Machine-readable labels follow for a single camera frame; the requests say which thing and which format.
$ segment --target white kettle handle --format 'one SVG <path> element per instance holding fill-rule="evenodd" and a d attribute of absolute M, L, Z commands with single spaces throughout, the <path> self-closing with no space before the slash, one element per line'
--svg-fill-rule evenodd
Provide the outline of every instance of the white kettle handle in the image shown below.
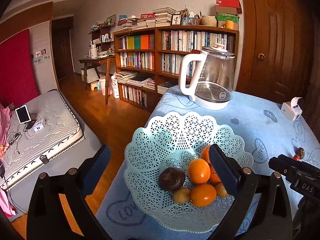
<path fill-rule="evenodd" d="M 196 87 L 205 63 L 207 59 L 208 53 L 201 50 L 200 54 L 188 54 L 183 57 L 180 63 L 180 72 L 179 72 L 179 89 L 181 90 L 182 94 L 189 96 L 192 102 L 195 101 L 195 91 Z M 191 61 L 197 61 L 195 71 L 192 75 L 192 79 L 188 88 L 186 88 L 186 80 L 187 80 L 187 71 L 188 71 L 188 64 Z"/>

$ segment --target mattress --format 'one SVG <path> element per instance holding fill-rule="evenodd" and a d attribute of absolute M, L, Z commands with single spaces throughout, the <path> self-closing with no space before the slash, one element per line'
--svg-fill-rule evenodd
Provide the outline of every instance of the mattress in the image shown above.
<path fill-rule="evenodd" d="M 0 178 L 3 190 L 13 188 L 44 166 L 41 156 L 46 155 L 50 161 L 84 139 L 77 118 L 57 90 L 46 92 L 26 105 L 30 117 L 37 121 L 44 119 L 45 126 L 37 132 L 33 129 L 24 131 L 26 125 L 19 125 L 17 115 L 13 113 L 8 135 L 10 132 L 20 132 L 21 137 L 4 156 L 5 174 L 4 178 Z"/>

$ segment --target desk leg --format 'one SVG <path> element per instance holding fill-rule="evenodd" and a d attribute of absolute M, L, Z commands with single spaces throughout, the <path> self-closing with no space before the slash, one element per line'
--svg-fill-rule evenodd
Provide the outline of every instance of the desk leg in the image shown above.
<path fill-rule="evenodd" d="M 98 68 L 97 68 L 97 65 L 93 65 L 93 67 L 94 67 L 94 70 L 96 71 L 96 74 L 97 74 L 98 78 L 101 78 L 100 74 L 99 74 L 99 71 L 98 71 Z"/>
<path fill-rule="evenodd" d="M 106 105 L 108 104 L 110 66 L 111 66 L 111 58 L 108 58 L 107 59 L 107 65 L 106 65 Z"/>
<path fill-rule="evenodd" d="M 84 63 L 84 89 L 87 89 L 87 68 L 88 64 Z"/>

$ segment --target door knob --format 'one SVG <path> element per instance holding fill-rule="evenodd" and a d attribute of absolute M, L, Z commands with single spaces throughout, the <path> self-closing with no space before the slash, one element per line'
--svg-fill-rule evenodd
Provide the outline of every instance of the door knob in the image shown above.
<path fill-rule="evenodd" d="M 266 57 L 265 57 L 262 53 L 259 53 L 258 59 L 260 59 L 261 61 L 264 61 L 265 58 L 266 58 Z"/>

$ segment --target wooden door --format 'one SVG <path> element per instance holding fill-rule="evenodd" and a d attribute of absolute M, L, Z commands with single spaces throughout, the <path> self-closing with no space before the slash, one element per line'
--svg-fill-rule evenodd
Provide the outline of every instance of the wooden door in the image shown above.
<path fill-rule="evenodd" d="M 52 51 L 58 80 L 74 72 L 69 31 L 69 28 L 52 29 Z"/>
<path fill-rule="evenodd" d="M 255 28 L 249 23 L 251 29 L 245 29 L 236 90 L 277 103 L 303 97 L 313 59 L 313 19 L 307 6 L 303 0 L 252 2 L 254 12 L 246 10 L 244 0 L 245 28 L 253 17 Z"/>

